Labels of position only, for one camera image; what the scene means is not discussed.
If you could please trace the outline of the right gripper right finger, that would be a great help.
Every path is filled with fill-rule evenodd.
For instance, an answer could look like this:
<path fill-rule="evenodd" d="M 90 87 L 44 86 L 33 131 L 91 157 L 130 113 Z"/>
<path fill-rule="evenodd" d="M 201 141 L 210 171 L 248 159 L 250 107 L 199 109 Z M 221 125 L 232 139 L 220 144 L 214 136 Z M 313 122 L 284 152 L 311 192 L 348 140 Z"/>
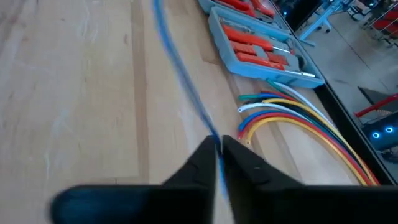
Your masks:
<path fill-rule="evenodd" d="M 398 187 L 306 185 L 227 135 L 223 160 L 237 224 L 398 224 Z"/>

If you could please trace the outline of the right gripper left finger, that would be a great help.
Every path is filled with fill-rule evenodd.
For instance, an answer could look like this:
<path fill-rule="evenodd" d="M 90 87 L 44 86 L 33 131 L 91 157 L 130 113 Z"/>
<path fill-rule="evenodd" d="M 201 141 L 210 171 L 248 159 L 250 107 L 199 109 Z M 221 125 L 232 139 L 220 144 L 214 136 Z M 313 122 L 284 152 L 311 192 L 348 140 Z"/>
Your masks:
<path fill-rule="evenodd" d="M 210 224 L 216 187 L 216 141 L 207 136 L 161 184 L 84 184 L 49 204 L 53 224 Z"/>

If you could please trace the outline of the computer tower with blue fans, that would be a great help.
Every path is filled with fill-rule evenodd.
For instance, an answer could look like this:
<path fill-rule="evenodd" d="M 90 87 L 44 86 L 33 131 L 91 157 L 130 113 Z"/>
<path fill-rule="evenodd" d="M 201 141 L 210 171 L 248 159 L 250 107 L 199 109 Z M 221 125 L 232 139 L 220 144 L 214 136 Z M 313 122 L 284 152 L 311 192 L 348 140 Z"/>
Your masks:
<path fill-rule="evenodd" d="M 398 120 L 368 123 L 363 126 L 362 131 L 377 151 L 398 147 Z"/>

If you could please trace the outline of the red metal bar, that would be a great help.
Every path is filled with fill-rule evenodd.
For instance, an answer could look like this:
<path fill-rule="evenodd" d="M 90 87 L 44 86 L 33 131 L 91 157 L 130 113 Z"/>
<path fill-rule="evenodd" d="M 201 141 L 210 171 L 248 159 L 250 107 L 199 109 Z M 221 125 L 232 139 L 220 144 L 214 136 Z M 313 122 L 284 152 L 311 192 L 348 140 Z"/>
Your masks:
<path fill-rule="evenodd" d="M 385 106 L 385 105 L 393 102 L 394 100 L 398 100 L 398 93 L 390 95 L 387 98 L 385 98 L 385 99 L 383 99 L 381 101 L 378 101 L 377 103 L 375 103 L 375 104 L 373 104 L 373 105 L 371 105 L 371 106 L 369 106 L 369 107 L 367 107 L 367 108 L 355 113 L 354 115 L 355 115 L 355 117 L 360 118 L 360 117 L 362 117 L 362 116 L 364 116 L 364 115 L 366 115 L 366 114 L 368 114 L 368 113 L 370 113 L 372 111 L 378 110 L 382 106 Z"/>

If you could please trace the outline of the grey open tool case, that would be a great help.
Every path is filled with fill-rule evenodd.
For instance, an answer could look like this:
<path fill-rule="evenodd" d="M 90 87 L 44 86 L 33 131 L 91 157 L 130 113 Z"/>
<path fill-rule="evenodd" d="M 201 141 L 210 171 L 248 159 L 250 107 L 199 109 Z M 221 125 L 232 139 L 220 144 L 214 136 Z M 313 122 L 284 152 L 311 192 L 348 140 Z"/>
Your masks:
<path fill-rule="evenodd" d="M 249 78 L 270 79 L 285 85 L 299 86 L 302 88 L 316 88 L 325 84 L 325 79 L 309 54 L 302 47 L 299 40 L 292 33 L 276 6 L 270 0 L 275 16 L 269 17 L 255 10 L 250 0 L 242 0 L 251 5 L 254 14 L 245 14 L 234 10 L 214 0 L 197 0 L 203 11 L 208 15 L 208 24 L 219 55 L 226 68 L 234 74 Z M 239 61 L 229 40 L 223 31 L 222 25 L 231 26 L 245 33 L 258 35 L 265 38 L 273 45 L 287 50 L 293 50 L 293 54 L 273 50 L 275 54 L 286 57 L 297 57 L 300 61 L 300 69 L 303 72 L 312 73 L 315 78 L 296 75 L 282 70 Z"/>

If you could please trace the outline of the red and grey utility knife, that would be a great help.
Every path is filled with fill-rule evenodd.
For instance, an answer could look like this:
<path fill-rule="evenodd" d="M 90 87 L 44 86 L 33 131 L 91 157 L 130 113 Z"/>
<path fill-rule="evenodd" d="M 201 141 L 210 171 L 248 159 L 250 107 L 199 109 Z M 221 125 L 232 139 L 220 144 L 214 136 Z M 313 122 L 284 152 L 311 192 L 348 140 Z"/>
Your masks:
<path fill-rule="evenodd" d="M 265 51 L 257 45 L 230 42 L 238 60 L 242 62 L 255 63 L 266 67 L 280 67 L 288 65 L 287 59 L 281 54 Z"/>

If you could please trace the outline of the light blue table stand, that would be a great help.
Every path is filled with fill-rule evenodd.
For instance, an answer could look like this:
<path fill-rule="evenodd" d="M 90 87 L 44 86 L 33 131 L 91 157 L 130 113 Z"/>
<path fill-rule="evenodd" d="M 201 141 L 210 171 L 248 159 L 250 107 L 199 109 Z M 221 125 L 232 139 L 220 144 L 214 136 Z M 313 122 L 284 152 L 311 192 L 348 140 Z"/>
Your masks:
<path fill-rule="evenodd" d="M 311 45 L 312 47 L 315 46 L 314 42 L 306 40 L 306 38 L 318 28 L 322 28 L 322 25 L 327 26 L 327 33 L 331 31 L 331 24 L 328 18 L 337 11 L 346 11 L 354 2 L 355 0 L 322 0 L 323 3 L 321 7 L 323 11 L 319 14 L 317 11 L 314 13 L 317 15 L 316 19 L 304 28 L 303 32 L 299 35 L 298 39 L 307 44 Z"/>

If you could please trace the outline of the red tape measure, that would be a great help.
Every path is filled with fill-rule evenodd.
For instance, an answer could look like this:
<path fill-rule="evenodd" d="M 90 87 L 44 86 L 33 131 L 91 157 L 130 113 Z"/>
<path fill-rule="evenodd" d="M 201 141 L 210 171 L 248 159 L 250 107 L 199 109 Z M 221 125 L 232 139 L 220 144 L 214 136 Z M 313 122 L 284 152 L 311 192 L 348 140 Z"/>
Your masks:
<path fill-rule="evenodd" d="M 263 15 L 267 15 L 269 17 L 275 16 L 275 10 L 270 2 L 270 0 L 250 0 L 254 9 L 262 13 Z"/>

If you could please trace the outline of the red shelving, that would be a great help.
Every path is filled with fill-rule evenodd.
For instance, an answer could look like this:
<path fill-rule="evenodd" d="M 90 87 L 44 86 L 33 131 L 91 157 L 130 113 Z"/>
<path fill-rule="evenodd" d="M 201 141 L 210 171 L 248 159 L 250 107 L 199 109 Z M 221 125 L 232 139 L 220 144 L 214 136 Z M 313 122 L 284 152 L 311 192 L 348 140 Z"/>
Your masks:
<path fill-rule="evenodd" d="M 382 41 L 388 47 L 398 48 L 398 6 L 389 9 L 372 24 L 373 38 Z"/>

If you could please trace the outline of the black metal table frame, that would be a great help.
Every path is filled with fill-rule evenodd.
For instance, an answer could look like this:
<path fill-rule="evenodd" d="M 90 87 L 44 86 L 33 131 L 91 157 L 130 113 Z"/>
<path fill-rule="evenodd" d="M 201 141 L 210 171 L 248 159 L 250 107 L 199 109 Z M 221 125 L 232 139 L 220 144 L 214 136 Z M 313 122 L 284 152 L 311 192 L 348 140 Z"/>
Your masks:
<path fill-rule="evenodd" d="M 398 100 L 360 118 L 355 113 L 398 93 L 398 48 L 373 38 L 371 24 L 398 0 L 355 0 L 346 11 L 334 12 L 326 25 L 299 40 L 304 28 L 317 17 L 313 13 L 294 36 L 325 79 L 316 89 L 323 105 L 343 137 L 384 184 L 398 185 L 398 147 L 377 151 L 363 133 L 368 123 L 398 120 Z"/>

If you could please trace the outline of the red-handled screwdriver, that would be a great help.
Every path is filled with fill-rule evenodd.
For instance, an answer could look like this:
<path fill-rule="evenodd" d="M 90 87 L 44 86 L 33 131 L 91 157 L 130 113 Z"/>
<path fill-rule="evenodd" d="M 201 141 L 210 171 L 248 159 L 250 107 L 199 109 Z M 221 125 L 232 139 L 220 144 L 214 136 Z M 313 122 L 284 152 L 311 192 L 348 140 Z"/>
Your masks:
<path fill-rule="evenodd" d="M 223 31 L 228 37 L 229 40 L 239 42 L 242 44 L 251 44 L 251 45 L 257 45 L 262 47 L 266 51 L 273 51 L 273 50 L 281 50 L 290 54 L 293 54 L 293 50 L 287 50 L 283 49 L 281 47 L 277 47 L 276 45 L 273 45 L 271 42 L 266 40 L 263 37 L 260 37 L 258 35 L 250 34 L 250 33 L 245 33 L 240 30 L 237 30 L 231 26 L 228 25 L 222 25 Z"/>
<path fill-rule="evenodd" d="M 272 52 L 266 52 L 263 57 L 243 52 L 237 52 L 236 56 L 238 60 L 242 62 L 254 63 L 257 65 L 282 70 L 296 75 L 303 75 L 306 77 L 315 78 L 314 74 L 301 71 L 300 61 L 295 56 L 286 57 L 285 55 L 274 54 Z"/>

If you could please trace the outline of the red-handled pliers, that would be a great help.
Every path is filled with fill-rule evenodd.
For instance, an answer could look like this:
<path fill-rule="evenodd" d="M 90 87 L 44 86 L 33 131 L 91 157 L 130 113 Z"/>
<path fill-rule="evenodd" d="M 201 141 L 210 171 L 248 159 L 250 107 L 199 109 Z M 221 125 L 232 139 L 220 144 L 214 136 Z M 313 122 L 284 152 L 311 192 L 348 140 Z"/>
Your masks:
<path fill-rule="evenodd" d="M 254 9 L 251 7 L 251 5 L 242 0 L 214 0 L 214 1 L 220 2 L 224 5 L 233 8 L 234 10 L 237 10 L 245 14 L 254 14 Z"/>

